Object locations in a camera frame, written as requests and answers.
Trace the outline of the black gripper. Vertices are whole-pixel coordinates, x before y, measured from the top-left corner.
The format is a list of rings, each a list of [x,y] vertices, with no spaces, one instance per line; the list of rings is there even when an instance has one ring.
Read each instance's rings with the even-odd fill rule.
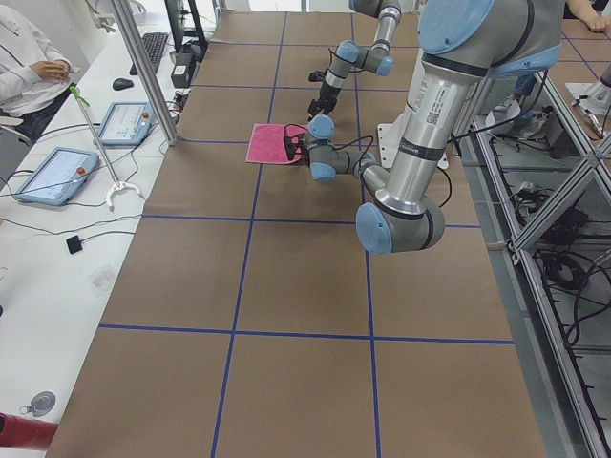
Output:
[[[307,109],[308,120],[311,120],[315,115],[330,115],[336,106],[339,93],[339,88],[324,81],[318,98],[310,101]]]

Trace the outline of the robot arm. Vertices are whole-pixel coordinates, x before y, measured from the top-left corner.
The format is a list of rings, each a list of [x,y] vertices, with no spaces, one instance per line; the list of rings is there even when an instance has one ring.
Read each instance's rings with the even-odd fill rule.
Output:
[[[402,8],[398,1],[349,1],[349,8],[377,20],[373,41],[368,46],[359,46],[353,41],[342,41],[335,50],[329,50],[329,65],[323,72],[312,72],[310,82],[322,83],[319,94],[307,108],[308,119],[316,115],[330,114],[338,101],[350,73],[369,72],[388,76],[393,67],[390,55],[391,42],[400,23]]]
[[[342,42],[320,95],[310,103],[303,135],[305,160],[316,180],[357,177],[371,195],[356,214],[363,247],[373,254],[424,250],[443,236],[445,219],[426,191],[472,85],[484,77],[547,70],[559,56],[561,1],[429,1],[418,23],[424,74],[389,170],[370,155],[342,152],[331,142],[329,117],[349,72],[389,74],[390,41],[400,22],[396,1],[352,1],[378,21],[370,47]]]

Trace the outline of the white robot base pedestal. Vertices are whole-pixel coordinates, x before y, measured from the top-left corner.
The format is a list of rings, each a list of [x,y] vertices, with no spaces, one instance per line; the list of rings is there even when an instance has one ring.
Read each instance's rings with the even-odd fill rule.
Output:
[[[390,169],[394,165],[398,152],[410,153],[416,157],[421,155],[421,148],[404,138],[404,133],[409,123],[412,110],[407,108],[397,116],[392,123],[380,123],[377,125],[377,137],[380,150],[381,164]]]

